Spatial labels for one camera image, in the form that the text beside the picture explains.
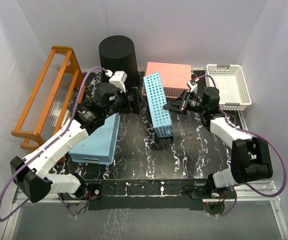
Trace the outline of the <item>blue perforated basket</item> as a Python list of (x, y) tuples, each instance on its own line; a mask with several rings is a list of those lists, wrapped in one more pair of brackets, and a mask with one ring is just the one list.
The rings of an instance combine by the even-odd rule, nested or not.
[(167, 103), (159, 72), (145, 76), (144, 87), (154, 131), (158, 138), (173, 136), (170, 112), (163, 108)]
[(89, 137), (75, 145), (69, 155), (75, 163), (110, 165), (113, 163), (120, 115), (118, 113), (105, 120)]

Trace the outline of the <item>pink perforated basket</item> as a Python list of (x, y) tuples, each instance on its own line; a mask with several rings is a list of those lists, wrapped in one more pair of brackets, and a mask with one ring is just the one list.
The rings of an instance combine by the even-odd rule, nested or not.
[(148, 62), (145, 76), (159, 72), (165, 96), (177, 98), (188, 88), (187, 82), (191, 80), (191, 66), (188, 64)]

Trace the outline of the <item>large black ribbed bin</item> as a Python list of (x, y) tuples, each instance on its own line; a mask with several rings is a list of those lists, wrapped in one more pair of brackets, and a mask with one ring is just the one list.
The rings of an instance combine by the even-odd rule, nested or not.
[(125, 87), (140, 87), (140, 77), (134, 42), (123, 35), (113, 35), (101, 41), (98, 47), (101, 67), (112, 72), (124, 71), (127, 74)]

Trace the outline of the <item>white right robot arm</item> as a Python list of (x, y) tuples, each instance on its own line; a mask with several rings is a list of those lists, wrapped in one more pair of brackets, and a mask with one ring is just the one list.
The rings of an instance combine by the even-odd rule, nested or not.
[(219, 137), (231, 149), (230, 167), (208, 175), (206, 184), (197, 191), (216, 199), (229, 187), (253, 181), (270, 179), (273, 176), (270, 150), (266, 140), (251, 136), (233, 126), (220, 111), (219, 90), (207, 87), (202, 97), (188, 90), (163, 108), (179, 114), (188, 111), (201, 114), (201, 122), (209, 132)]

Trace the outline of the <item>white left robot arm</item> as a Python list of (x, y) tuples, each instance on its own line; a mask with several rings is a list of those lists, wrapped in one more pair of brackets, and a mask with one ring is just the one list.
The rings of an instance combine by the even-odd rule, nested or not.
[(139, 114), (144, 107), (139, 88), (123, 92), (111, 83), (101, 83), (90, 99), (77, 105), (70, 120), (47, 142), (24, 158), (10, 162), (12, 179), (32, 203), (48, 194), (67, 193), (75, 199), (87, 194), (87, 182), (77, 174), (50, 174), (50, 170), (75, 145), (104, 125), (115, 113)]

